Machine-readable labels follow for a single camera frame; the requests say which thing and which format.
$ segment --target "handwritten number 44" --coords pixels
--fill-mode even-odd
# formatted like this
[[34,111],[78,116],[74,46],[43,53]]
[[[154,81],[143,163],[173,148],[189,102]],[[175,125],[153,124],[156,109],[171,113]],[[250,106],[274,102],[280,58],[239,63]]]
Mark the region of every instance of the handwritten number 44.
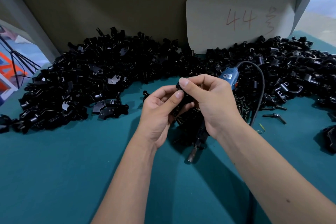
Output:
[[[227,16],[227,19],[226,19],[226,25],[230,25],[231,23],[233,23],[233,30],[236,31],[236,21],[240,20],[240,18],[236,18],[236,11],[234,11],[233,20],[229,22],[230,14],[231,14],[231,9],[229,10],[229,15]],[[243,22],[248,22],[249,29],[251,29],[251,21],[253,21],[257,17],[252,18],[252,10],[250,11],[250,19],[246,20],[245,16],[246,16],[246,10],[243,16]]]

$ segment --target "metal stand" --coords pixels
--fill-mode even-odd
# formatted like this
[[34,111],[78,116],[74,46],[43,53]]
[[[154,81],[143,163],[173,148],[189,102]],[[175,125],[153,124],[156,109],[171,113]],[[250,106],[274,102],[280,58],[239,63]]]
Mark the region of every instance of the metal stand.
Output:
[[30,59],[28,59],[27,57],[23,56],[21,53],[19,53],[16,50],[14,50],[6,42],[6,40],[3,39],[3,37],[1,35],[0,35],[0,40],[3,41],[4,44],[10,49],[10,51],[8,51],[8,52],[10,53],[10,57],[12,59],[12,64],[13,64],[13,70],[14,70],[14,74],[15,74],[16,84],[17,84],[17,88],[19,89],[20,85],[19,85],[18,76],[22,76],[22,77],[26,77],[26,76],[17,74],[16,68],[15,68],[14,57],[16,58],[17,61],[20,61],[22,63],[22,65],[24,65],[32,74],[36,73],[36,71],[38,70],[38,68],[41,68],[41,67],[38,64],[36,64],[35,62],[33,62]]

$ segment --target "black power cord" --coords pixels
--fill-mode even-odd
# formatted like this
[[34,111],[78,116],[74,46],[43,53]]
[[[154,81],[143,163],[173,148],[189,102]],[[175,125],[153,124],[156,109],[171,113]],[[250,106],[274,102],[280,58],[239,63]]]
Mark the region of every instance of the black power cord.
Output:
[[[264,91],[265,91],[265,78],[264,78],[264,74],[263,74],[262,70],[260,69],[260,67],[256,64],[254,64],[251,61],[239,62],[236,67],[239,68],[244,63],[248,63],[248,64],[253,65],[256,69],[258,69],[258,71],[260,72],[260,76],[261,76],[260,98],[259,98],[259,101],[258,101],[258,104],[257,104],[257,108],[255,109],[254,114],[253,114],[253,116],[251,118],[251,121],[250,121],[250,124],[249,124],[252,127],[253,124],[254,124],[255,118],[257,117],[257,113],[258,113],[258,110],[260,108],[261,102],[263,100]],[[248,206],[248,210],[247,210],[246,224],[254,223],[254,213],[256,211],[256,206],[257,206],[256,199],[255,199],[254,195],[252,194],[252,192],[249,190],[249,206]]]

